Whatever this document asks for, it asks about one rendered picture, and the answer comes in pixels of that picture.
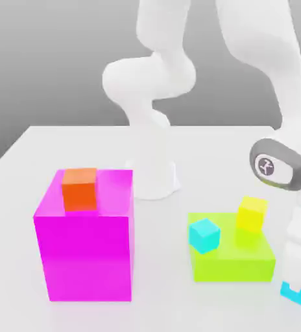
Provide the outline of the large magenta box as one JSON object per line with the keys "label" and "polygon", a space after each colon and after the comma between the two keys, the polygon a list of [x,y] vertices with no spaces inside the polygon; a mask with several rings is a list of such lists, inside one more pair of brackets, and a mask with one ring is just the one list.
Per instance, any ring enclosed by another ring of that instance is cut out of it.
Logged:
{"label": "large magenta box", "polygon": [[134,271],[130,169],[100,169],[95,211],[64,209],[58,170],[33,216],[52,302],[129,302]]}

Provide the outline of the small orange cube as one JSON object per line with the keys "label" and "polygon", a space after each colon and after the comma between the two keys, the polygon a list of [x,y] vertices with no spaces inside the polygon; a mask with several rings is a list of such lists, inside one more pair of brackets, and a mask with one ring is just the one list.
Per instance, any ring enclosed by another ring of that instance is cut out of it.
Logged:
{"label": "small orange cube", "polygon": [[96,168],[64,170],[61,187],[66,211],[96,210],[96,173]]}

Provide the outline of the large lime green box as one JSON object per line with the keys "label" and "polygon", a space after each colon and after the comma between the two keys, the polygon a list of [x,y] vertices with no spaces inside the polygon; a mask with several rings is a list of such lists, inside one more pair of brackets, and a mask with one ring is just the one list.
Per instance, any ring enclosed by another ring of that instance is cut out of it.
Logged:
{"label": "large lime green box", "polygon": [[236,213],[189,213],[187,224],[208,219],[221,230],[219,247],[205,254],[189,245],[196,282],[270,282],[276,258],[264,233],[236,228]]}

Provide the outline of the small yellow cube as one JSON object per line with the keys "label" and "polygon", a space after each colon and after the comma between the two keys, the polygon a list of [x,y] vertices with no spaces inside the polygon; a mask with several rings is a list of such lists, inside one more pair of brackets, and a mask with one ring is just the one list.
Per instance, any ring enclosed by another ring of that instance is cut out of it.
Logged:
{"label": "small yellow cube", "polygon": [[237,212],[236,226],[239,229],[260,233],[263,227],[268,201],[244,196]]}

